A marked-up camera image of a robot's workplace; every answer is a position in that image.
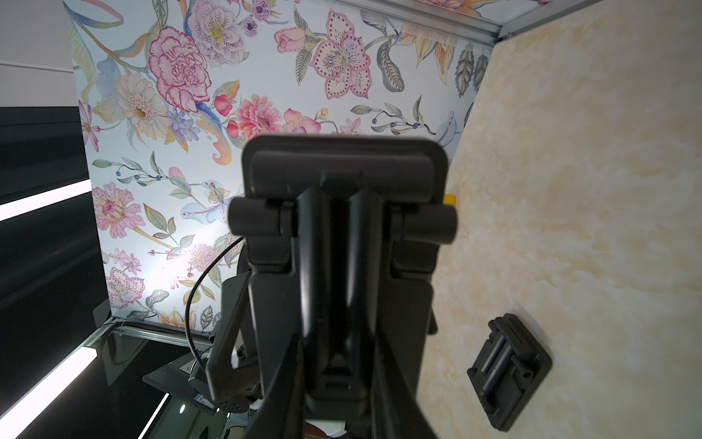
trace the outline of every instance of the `yellow tag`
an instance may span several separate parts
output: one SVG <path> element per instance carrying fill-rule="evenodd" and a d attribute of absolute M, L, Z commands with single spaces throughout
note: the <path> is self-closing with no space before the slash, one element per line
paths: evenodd
<path fill-rule="evenodd" d="M 456 207 L 456 196 L 454 194 L 445 194 L 444 204 L 450 204 L 451 206 Z"/>

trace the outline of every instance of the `beige marbled wall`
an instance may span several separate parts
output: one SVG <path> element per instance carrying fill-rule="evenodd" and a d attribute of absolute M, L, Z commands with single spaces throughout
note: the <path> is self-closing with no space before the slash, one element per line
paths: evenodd
<path fill-rule="evenodd" d="M 418 392 L 440 437 L 702 437 L 702 1 L 497 45 L 461 143 Z M 554 367 L 505 434 L 465 371 L 506 312 Z"/>

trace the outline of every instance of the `led light strip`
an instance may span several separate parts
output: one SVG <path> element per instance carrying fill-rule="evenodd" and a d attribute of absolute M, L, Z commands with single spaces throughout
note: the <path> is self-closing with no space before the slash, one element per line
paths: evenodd
<path fill-rule="evenodd" d="M 149 421 L 146 423 L 146 426 L 141 431 L 141 434 L 139 435 L 139 437 L 137 439 L 142 439 L 144 437 L 146 432 L 149 430 L 151 423 L 154 421 L 154 419 L 156 419 L 156 415 L 161 411 L 161 407 L 164 406 L 164 403 L 166 402 L 167 399 L 168 399 L 168 393 L 166 395 L 164 395 L 164 399 L 162 399 L 161 402 L 159 402 L 159 405 L 156 407 L 154 414 L 151 415 L 151 417 L 149 418 Z"/>
<path fill-rule="evenodd" d="M 82 346 L 54 367 L 0 418 L 2 437 L 17 438 L 97 356 L 94 348 Z"/>
<path fill-rule="evenodd" d="M 13 216 L 26 214 L 35 209 L 40 209 L 49 204 L 58 203 L 64 199 L 76 197 L 77 195 L 90 192 L 92 190 L 90 180 L 79 181 L 62 188 L 48 190 L 31 197 L 18 199 L 5 204 L 0 204 L 0 221 L 12 218 Z"/>

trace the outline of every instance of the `black clip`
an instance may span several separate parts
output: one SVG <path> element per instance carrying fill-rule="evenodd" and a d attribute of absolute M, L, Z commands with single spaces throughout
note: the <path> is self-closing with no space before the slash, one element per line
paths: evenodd
<path fill-rule="evenodd" d="M 551 357 L 514 314 L 488 326 L 492 333 L 468 376 L 490 424 L 508 431 L 551 369 Z"/>

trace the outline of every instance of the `black cable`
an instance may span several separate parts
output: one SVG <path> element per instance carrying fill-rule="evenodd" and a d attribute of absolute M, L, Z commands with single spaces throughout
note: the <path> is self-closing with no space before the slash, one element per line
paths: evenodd
<path fill-rule="evenodd" d="M 210 270 L 215 268 L 215 266 L 220 261 L 220 259 L 223 258 L 224 255 L 229 253 L 229 251 L 231 249 L 233 249 L 234 246 L 239 244 L 243 238 L 244 238 L 243 236 L 237 238 L 236 241 L 234 241 L 233 243 L 231 243 L 231 245 L 229 247 L 224 249 L 224 251 L 222 251 L 222 253 L 220 253 L 219 256 L 217 256 L 215 258 L 214 261 L 212 261 L 210 266 L 207 267 L 207 269 L 202 272 L 202 275 L 197 280 L 197 282 L 195 282 L 195 285 L 193 286 L 192 290 L 190 290 L 190 295 L 188 296 L 187 301 L 185 302 L 185 338 L 187 339 L 187 345 L 190 347 L 190 352 L 192 353 L 192 356 L 195 358 L 197 365 L 200 366 L 200 368 L 202 369 L 203 372 L 205 370 L 205 362 L 202 361 L 200 354 L 197 353 L 197 349 L 195 349 L 195 343 L 193 343 L 193 341 L 192 341 L 192 334 L 190 333 L 190 304 L 192 303 L 192 297 L 195 295 L 195 292 L 197 291 L 197 289 L 200 288 L 200 284 L 202 283 L 203 280 L 205 280 L 205 276 L 207 276 L 207 273 L 209 273 Z"/>

